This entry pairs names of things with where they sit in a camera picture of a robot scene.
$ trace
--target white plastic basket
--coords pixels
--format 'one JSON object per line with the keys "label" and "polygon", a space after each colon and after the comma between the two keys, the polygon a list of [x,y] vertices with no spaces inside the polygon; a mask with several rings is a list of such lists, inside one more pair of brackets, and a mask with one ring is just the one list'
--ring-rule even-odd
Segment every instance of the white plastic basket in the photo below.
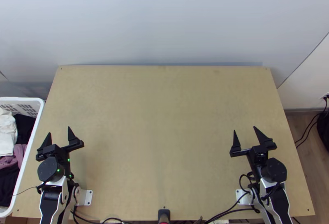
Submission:
{"label": "white plastic basket", "polygon": [[23,173],[25,170],[26,162],[28,160],[28,155],[31,151],[33,139],[35,136],[35,132],[37,130],[40,117],[42,114],[42,110],[44,108],[44,101],[40,98],[28,98],[28,97],[0,97],[0,107],[12,112],[13,115],[15,114],[23,114],[26,116],[34,117],[35,123],[31,133],[30,140],[28,141],[28,145],[26,147],[26,151],[23,158],[23,163],[21,169],[19,171],[19,175],[16,181],[15,189],[13,192],[12,201],[10,202],[9,207],[1,207],[0,208],[0,218],[6,217],[10,215],[13,211],[16,194],[18,193],[19,185],[21,184],[21,180],[23,177]]}

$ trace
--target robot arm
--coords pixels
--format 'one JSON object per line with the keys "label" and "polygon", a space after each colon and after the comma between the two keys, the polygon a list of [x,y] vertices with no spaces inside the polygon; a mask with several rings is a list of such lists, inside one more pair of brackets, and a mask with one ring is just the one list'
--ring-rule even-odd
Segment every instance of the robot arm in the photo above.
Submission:
{"label": "robot arm", "polygon": [[241,149],[236,132],[233,134],[233,146],[229,152],[231,157],[246,155],[254,176],[255,183],[247,189],[236,190],[239,199],[245,191],[249,192],[240,201],[241,205],[254,205],[265,224],[292,224],[289,215],[289,200],[285,190],[287,169],[282,162],[275,158],[268,159],[269,150],[277,148],[273,139],[265,136],[254,127],[259,145],[250,149]]}
{"label": "robot arm", "polygon": [[90,205],[93,192],[83,190],[74,182],[70,168],[69,152],[84,147],[71,128],[68,127],[69,145],[58,147],[52,144],[48,133],[37,150],[36,160],[42,163],[38,167],[38,176],[43,181],[40,199],[40,224],[66,224],[70,210],[74,206]]}

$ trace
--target black cloth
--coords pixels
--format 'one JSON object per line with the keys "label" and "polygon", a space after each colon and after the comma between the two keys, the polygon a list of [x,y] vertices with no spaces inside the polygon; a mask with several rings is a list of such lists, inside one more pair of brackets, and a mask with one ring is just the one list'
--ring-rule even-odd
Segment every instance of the black cloth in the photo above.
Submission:
{"label": "black cloth", "polygon": [[16,126],[18,130],[17,136],[17,144],[28,144],[28,140],[30,139],[31,132],[33,130],[33,126],[35,123],[35,118],[16,114],[14,115],[16,120]]}
{"label": "black cloth", "polygon": [[18,163],[0,170],[0,206],[10,205],[18,174]]}
{"label": "black cloth", "polygon": [[329,113],[320,114],[316,127],[324,146],[329,152]]}

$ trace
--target pink cloth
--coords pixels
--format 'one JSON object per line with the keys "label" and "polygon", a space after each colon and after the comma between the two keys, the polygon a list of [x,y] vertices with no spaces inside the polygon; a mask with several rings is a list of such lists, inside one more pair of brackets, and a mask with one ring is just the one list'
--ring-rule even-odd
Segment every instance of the pink cloth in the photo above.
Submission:
{"label": "pink cloth", "polygon": [[18,163],[18,167],[21,168],[26,146],[27,144],[15,144],[14,155],[7,155],[0,158],[0,170],[13,166],[16,163]]}

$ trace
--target wooden table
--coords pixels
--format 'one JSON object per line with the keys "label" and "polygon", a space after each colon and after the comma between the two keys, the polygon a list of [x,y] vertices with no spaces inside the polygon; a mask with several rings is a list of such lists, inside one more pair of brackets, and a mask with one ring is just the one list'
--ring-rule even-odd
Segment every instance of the wooden table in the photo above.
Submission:
{"label": "wooden table", "polygon": [[[230,158],[233,130],[242,148],[257,145],[253,126],[272,137],[270,157],[288,170],[292,216],[314,209],[290,129],[265,67],[59,67],[19,191],[40,182],[35,154],[48,132],[68,144],[67,126],[85,142],[70,153],[75,180],[93,189],[90,219],[205,219],[235,201],[246,157]],[[40,217],[35,190],[17,196],[14,216]],[[260,218],[253,211],[226,219]]]}

